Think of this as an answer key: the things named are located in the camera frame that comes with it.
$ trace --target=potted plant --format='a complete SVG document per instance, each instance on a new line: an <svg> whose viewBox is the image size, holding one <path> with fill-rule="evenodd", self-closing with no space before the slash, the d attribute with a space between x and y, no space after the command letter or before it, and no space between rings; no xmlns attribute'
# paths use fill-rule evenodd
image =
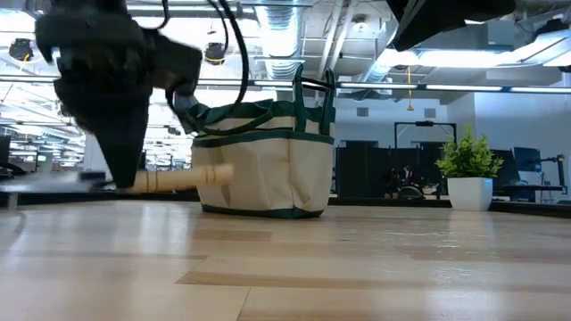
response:
<svg viewBox="0 0 571 321"><path fill-rule="evenodd" d="M459 144L450 138L443 147L444 157L436 165L448 178L452 208L485 211L492 203L492 178L496 177L503 160L493 157L486 136L475 138L469 125L466 132Z"/></svg>

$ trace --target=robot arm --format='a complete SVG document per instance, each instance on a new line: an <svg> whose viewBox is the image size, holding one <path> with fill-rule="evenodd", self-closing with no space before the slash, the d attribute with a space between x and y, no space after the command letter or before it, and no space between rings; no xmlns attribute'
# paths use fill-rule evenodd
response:
<svg viewBox="0 0 571 321"><path fill-rule="evenodd" d="M139 27L124 0L53 0L36 39L47 62L60 49L55 92L96 137L116 186L132 186L153 88L192 96L202 52Z"/></svg>

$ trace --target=canvas tool bag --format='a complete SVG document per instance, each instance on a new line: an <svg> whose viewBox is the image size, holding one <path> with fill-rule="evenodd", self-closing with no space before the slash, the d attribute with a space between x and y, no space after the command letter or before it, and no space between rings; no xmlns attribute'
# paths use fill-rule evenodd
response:
<svg viewBox="0 0 571 321"><path fill-rule="evenodd" d="M316 218L329 200L333 167L335 76L294 79L294 102L265 100L208 108L191 116L199 130L193 166L230 163L227 186L199 186L205 212L267 218ZM322 107L306 108L303 88L325 91Z"/></svg>

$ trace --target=green plant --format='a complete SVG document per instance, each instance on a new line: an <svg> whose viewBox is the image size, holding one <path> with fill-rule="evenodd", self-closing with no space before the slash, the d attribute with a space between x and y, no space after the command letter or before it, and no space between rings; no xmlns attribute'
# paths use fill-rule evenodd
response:
<svg viewBox="0 0 571 321"><path fill-rule="evenodd" d="M493 157L485 135L482 135L482 139L475 138L469 125L466 132L466 137L459 144L454 143L454 137L450 138L443 147L444 158L438 160L436 165L448 178L496 177L503 160Z"/></svg>

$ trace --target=white pot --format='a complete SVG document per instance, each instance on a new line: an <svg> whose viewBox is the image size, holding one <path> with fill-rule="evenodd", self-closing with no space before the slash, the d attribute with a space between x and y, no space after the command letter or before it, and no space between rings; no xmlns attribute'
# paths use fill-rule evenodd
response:
<svg viewBox="0 0 571 321"><path fill-rule="evenodd" d="M455 210L486 211L492 203L491 178L448 178L448 195Z"/></svg>

